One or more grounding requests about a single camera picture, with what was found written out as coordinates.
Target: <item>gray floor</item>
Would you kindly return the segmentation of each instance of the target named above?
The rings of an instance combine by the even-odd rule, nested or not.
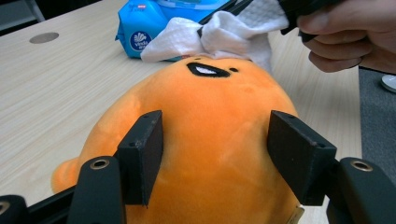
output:
[[[362,156],[396,185],[396,93],[381,85],[385,74],[360,69]]]

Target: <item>tissue package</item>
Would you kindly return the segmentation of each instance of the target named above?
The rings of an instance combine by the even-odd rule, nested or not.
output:
[[[120,26],[116,40],[131,58],[141,51],[174,17],[200,21],[229,0],[130,0],[119,11]]]
[[[119,11],[120,26],[116,36],[126,54],[140,58],[140,52],[168,23],[154,1],[129,1]]]

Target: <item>white tissue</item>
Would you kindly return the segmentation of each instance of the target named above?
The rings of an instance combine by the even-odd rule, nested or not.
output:
[[[254,0],[238,16],[215,13],[202,27],[197,22],[173,18],[142,51],[144,62],[204,54],[214,59],[249,59],[271,73],[268,33],[287,28],[289,22],[277,0]]]

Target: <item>light wood surface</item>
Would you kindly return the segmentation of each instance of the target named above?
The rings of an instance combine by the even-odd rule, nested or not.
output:
[[[106,109],[169,64],[129,59],[114,40],[125,2],[104,0],[0,37],[0,195],[29,205],[49,197],[52,171],[79,154]],[[47,32],[60,36],[29,42]],[[323,74],[296,32],[270,37],[274,77],[300,118],[339,148],[338,159],[361,157],[358,69]],[[325,207],[306,208],[300,223],[327,223]]]

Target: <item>stuffed animal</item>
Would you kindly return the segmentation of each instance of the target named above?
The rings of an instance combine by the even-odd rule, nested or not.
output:
[[[287,223],[297,199],[267,152],[271,110],[297,116],[288,95],[255,63],[194,56],[127,91],[93,127],[79,157],[53,174],[55,192],[81,165],[112,156],[139,116],[163,112],[163,158],[148,207],[128,223]]]

